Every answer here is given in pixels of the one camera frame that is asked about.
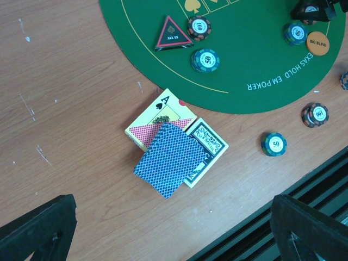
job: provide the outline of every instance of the card deck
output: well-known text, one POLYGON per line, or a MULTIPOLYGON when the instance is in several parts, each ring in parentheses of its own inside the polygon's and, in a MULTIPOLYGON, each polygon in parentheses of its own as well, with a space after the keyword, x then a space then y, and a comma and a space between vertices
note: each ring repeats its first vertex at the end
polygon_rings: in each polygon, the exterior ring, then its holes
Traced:
POLYGON ((197 116, 185 106, 169 89, 166 89, 138 118, 125 133, 146 151, 164 122, 171 122, 186 130, 197 116))
POLYGON ((228 148, 228 144, 202 119, 199 118, 186 134, 204 148, 205 158, 184 181, 193 188, 228 148))
POLYGON ((164 123, 134 173, 169 198, 203 161, 204 149, 179 127, 164 123))

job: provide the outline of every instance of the wood grain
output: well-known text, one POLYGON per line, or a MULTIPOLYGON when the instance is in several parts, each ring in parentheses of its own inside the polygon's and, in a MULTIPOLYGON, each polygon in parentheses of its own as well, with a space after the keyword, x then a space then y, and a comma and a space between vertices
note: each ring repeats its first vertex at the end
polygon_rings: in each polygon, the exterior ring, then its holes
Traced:
POLYGON ((190 105, 230 148, 194 189, 164 200, 133 175, 142 151, 124 134, 157 86, 122 54, 98 2, 5 0, 0 25, 0 226, 72 193, 68 260, 185 260, 348 145, 345 37, 317 92, 284 108, 228 115, 190 105), (328 107, 325 126, 304 126, 309 102, 328 107), (263 155, 268 131, 288 139, 284 156, 263 155))

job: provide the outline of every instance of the yellow line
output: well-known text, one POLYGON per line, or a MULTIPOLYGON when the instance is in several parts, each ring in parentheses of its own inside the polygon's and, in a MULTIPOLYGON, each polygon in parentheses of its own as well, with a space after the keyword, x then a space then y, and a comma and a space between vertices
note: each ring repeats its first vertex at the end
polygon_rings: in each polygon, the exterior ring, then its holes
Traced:
POLYGON ((204 7, 206 8, 206 10, 208 11, 208 13, 210 13, 209 6, 207 6, 206 2, 204 0, 202 0, 202 3, 204 5, 204 7))
POLYGON ((238 2, 238 1, 240 1, 240 0, 235 0, 235 1, 230 2, 230 3, 231 3, 231 4, 234 4, 234 3, 238 2))
POLYGON ((327 30, 326 30, 326 35, 325 36, 327 36, 327 34, 328 34, 328 29, 330 28, 330 21, 328 22, 328 25, 327 25, 327 30))
POLYGON ((224 5, 224 6, 222 6, 222 7, 219 7, 219 8, 217 8, 217 9, 214 9, 213 11, 210 11, 211 13, 212 12, 215 12, 215 11, 218 11, 218 10, 220 10, 221 8, 224 8, 224 7, 227 7, 227 6, 229 6, 229 1, 228 0, 226 0, 226 5, 224 5))
POLYGON ((165 64, 164 64, 160 59, 158 59, 158 58, 150 51, 150 49, 147 48, 147 46, 144 44, 144 42, 142 41, 142 39, 140 38, 140 36, 139 36, 139 35, 137 34, 137 32, 135 31, 135 29, 134 29, 134 27, 133 27, 131 21, 129 20, 128 14, 127 14, 126 9, 125 9, 125 5, 123 4, 123 0, 121 0, 121 3, 122 3, 123 11, 125 12, 126 18, 127 18, 127 20, 128 20, 128 23, 129 23, 130 27, 133 29, 135 35, 138 37, 139 41, 140 41, 140 42, 142 43, 142 45, 148 50, 148 52, 151 53, 152 56, 155 57, 163 66, 165 66, 168 70, 170 70, 171 72, 175 73, 177 76, 180 76, 181 78, 187 80, 187 81, 190 82, 190 83, 196 84, 196 85, 198 85, 198 86, 200 86, 200 87, 203 87, 203 88, 208 89, 208 90, 211 90, 211 91, 222 92, 222 93, 224 93, 224 94, 227 94, 227 93, 228 93, 228 91, 215 90, 215 89, 206 87, 206 86, 204 86, 204 85, 195 83, 195 82, 193 82, 193 81, 191 81, 191 80, 185 78, 184 76, 180 75, 179 73, 177 73, 177 72, 174 71, 173 69, 169 68, 167 65, 165 65, 165 64))
POLYGON ((188 16, 187 16, 187 14, 185 13, 185 11, 184 11, 183 7, 181 6, 181 4, 180 4, 179 0, 176 0, 176 2, 178 2, 178 4, 179 4, 179 6, 180 6, 181 10, 183 10, 183 12, 184 12, 184 14, 185 14, 185 16, 186 16, 186 18, 187 18, 187 20, 188 20, 188 19, 189 19, 189 17, 188 17, 188 16))

